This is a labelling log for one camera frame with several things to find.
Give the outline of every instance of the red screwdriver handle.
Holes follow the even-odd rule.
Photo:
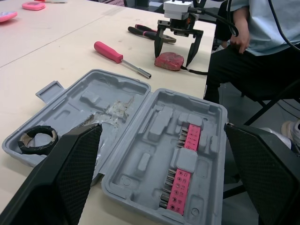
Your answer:
[[[123,59],[123,55],[117,53],[111,47],[103,44],[102,42],[100,41],[95,42],[94,48],[98,53],[107,57],[108,59],[113,60],[116,63],[122,62],[121,60]]]

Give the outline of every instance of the red screwdriver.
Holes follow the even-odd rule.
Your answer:
[[[94,44],[95,50],[100,53],[101,55],[105,56],[106,58],[115,61],[116,63],[124,62],[125,64],[129,65],[131,68],[135,69],[139,74],[143,75],[144,77],[150,79],[151,74],[147,73],[145,70],[138,68],[131,63],[127,62],[126,60],[123,60],[123,55],[117,53],[115,50],[113,50],[111,47],[103,44],[100,41],[97,41]]]

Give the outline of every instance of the pink phone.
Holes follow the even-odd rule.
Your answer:
[[[46,5],[44,3],[41,2],[26,2],[24,4],[22,4],[22,8],[23,9],[27,9],[27,10],[33,10],[33,11],[39,11],[43,8],[45,8]]]
[[[10,20],[18,15],[17,12],[0,12],[0,22]]]

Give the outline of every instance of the black tape roll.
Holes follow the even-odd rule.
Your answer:
[[[51,141],[43,146],[27,147],[30,140],[37,134],[46,134],[52,137]],[[48,155],[58,141],[56,130],[51,126],[36,126],[24,132],[18,141],[19,148],[23,154]]]

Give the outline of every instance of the floor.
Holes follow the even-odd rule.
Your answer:
[[[228,110],[229,121],[233,124],[243,124],[261,109],[261,106],[257,102],[253,102],[247,97],[241,97],[240,92],[230,83],[223,84],[219,92],[220,104]],[[287,100],[287,102],[299,110],[292,108],[283,101],[279,101],[279,104],[300,118],[300,104],[294,100]],[[296,121],[297,118],[284,111],[279,105],[275,105],[255,121],[252,126],[257,128],[271,128],[280,133],[282,123],[287,120]],[[229,146],[226,147],[225,169],[227,168],[228,170],[225,173],[234,174],[236,167],[229,148]],[[240,184],[226,184],[224,185],[224,191]],[[222,225],[240,224],[258,224],[258,214],[247,193],[236,195],[223,201]]]

